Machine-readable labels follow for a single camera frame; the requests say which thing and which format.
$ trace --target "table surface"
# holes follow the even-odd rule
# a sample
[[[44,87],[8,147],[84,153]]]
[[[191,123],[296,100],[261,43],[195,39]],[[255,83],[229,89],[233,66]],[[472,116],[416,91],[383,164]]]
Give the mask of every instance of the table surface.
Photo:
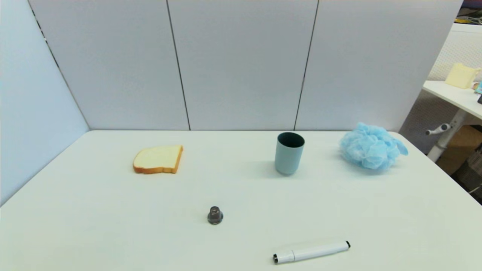
[[[474,93],[473,89],[461,89],[448,85],[444,81],[425,81],[423,90],[482,119],[482,104],[477,102],[479,96]]]
[[[0,209],[0,270],[480,270],[482,207],[402,136],[409,156],[376,173],[340,157],[345,132],[299,132],[282,176],[278,133],[88,132]],[[184,145],[177,174],[134,173],[140,149],[167,144]],[[272,262],[335,240],[351,249]]]

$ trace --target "cup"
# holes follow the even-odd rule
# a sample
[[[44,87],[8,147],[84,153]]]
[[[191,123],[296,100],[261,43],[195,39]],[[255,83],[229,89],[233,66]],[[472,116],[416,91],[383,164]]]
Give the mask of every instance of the cup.
[[[276,144],[276,170],[286,175],[295,173],[300,164],[304,145],[305,140],[302,136],[291,132],[281,133]]]

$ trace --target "marker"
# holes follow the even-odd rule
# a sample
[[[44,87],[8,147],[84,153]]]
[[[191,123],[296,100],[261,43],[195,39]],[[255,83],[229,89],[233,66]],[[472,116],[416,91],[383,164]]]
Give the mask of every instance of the marker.
[[[348,250],[351,247],[348,241],[339,242],[335,244],[319,245],[309,248],[302,248],[296,250],[288,250],[282,253],[276,253],[273,255],[273,261],[275,264],[301,261],[325,255],[330,255],[338,252]]]

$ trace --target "white partition wall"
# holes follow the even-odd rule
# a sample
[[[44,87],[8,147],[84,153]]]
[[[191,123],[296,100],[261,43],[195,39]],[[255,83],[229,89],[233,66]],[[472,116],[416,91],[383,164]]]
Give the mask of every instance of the white partition wall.
[[[188,129],[165,1],[30,2],[92,129]]]
[[[1,203],[88,130],[27,0],[2,0]]]
[[[170,0],[193,130],[292,130],[316,0]]]
[[[296,129],[398,131],[461,3],[320,1]]]

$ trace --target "yellow box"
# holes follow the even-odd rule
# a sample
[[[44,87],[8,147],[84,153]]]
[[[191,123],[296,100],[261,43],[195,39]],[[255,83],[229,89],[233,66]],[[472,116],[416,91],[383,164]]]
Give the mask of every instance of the yellow box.
[[[470,68],[462,63],[455,63],[445,83],[459,88],[470,88],[480,70],[481,68]]]

